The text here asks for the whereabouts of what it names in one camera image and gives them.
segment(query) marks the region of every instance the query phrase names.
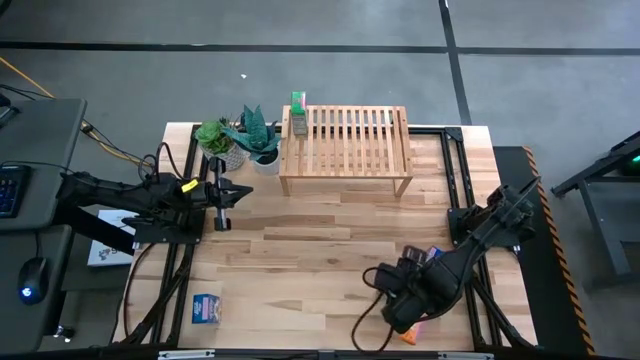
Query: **white paper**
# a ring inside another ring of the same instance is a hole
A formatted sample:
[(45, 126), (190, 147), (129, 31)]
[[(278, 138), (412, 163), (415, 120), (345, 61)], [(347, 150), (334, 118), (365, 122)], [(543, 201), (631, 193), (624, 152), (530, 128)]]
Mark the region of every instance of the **white paper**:
[[(100, 210), (98, 211), (98, 218), (106, 221), (107, 223), (119, 227), (129, 234), (135, 234), (136, 230), (130, 226), (125, 226), (122, 223), (122, 219), (128, 217), (134, 217), (138, 214), (126, 211), (126, 210)], [(131, 264), (133, 257), (131, 255), (120, 252), (114, 248), (105, 246), (99, 241), (93, 240), (91, 242), (91, 250), (89, 250), (89, 259), (87, 260), (88, 266), (112, 266), (112, 265), (127, 265)]]

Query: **orange striped edge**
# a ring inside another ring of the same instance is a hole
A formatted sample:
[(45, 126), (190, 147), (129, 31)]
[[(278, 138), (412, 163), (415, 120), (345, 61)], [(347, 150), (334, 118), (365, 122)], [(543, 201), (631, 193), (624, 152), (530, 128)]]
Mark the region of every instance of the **orange striped edge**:
[[(523, 149), (527, 153), (527, 158), (529, 159), (529, 166), (531, 167), (531, 173), (533, 173), (534, 176), (540, 176), (540, 173), (538, 172), (538, 167), (536, 166), (536, 160), (533, 157), (533, 152), (531, 151), (531, 148), (527, 146), (523, 146)], [(580, 300), (578, 299), (578, 294), (576, 293), (576, 288), (573, 283), (573, 279), (571, 278), (571, 272), (569, 271), (569, 266), (567, 265), (567, 258), (564, 255), (564, 250), (562, 249), (562, 243), (560, 243), (560, 238), (558, 237), (558, 228), (556, 227), (556, 224), (553, 221), (553, 216), (551, 215), (551, 208), (549, 207), (549, 201), (547, 200), (547, 195), (545, 194), (544, 189), (542, 188), (542, 185), (540, 183), (538, 183), (538, 195), (540, 195), (540, 202), (542, 203), (542, 211), (544, 212), (547, 225), (549, 225), (549, 232), (551, 233), (553, 246), (555, 247), (555, 250), (556, 250), (558, 263), (562, 268), (562, 276), (564, 277), (564, 282), (567, 285), (567, 290), (569, 291), (569, 298), (571, 299), (571, 303), (573, 304), (573, 309), (578, 319), (578, 326), (580, 326), (580, 329), (582, 330), (582, 339), (584, 340), (585, 347), (587, 348), (587, 353), (589, 355), (596, 355), (595, 349), (593, 347), (593, 341), (591, 341), (591, 335), (589, 335), (589, 330), (587, 328), (587, 322), (584, 319), (582, 306), (580, 306)]]

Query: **keyboard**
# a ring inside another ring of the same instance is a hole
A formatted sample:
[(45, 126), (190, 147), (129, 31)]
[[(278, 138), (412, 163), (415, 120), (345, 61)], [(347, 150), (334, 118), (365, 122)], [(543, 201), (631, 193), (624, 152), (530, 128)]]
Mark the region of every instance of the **keyboard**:
[(0, 219), (18, 216), (30, 175), (29, 166), (7, 165), (0, 168)]

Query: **yellow label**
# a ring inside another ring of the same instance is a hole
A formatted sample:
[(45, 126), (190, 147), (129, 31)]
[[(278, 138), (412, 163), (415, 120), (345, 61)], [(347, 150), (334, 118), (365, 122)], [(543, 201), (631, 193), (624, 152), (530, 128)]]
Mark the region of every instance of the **yellow label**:
[(194, 187), (198, 186), (198, 179), (193, 179), (188, 184), (182, 185), (182, 192), (186, 193), (193, 190)]

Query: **wooden slatted shelf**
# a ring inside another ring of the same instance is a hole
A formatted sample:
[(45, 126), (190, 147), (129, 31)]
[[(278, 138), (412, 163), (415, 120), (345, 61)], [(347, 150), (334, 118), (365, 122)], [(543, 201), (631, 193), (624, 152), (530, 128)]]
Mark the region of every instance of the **wooden slatted shelf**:
[(282, 108), (280, 181), (389, 179), (402, 196), (413, 178), (403, 106), (307, 106), (308, 135), (293, 135), (290, 106)]

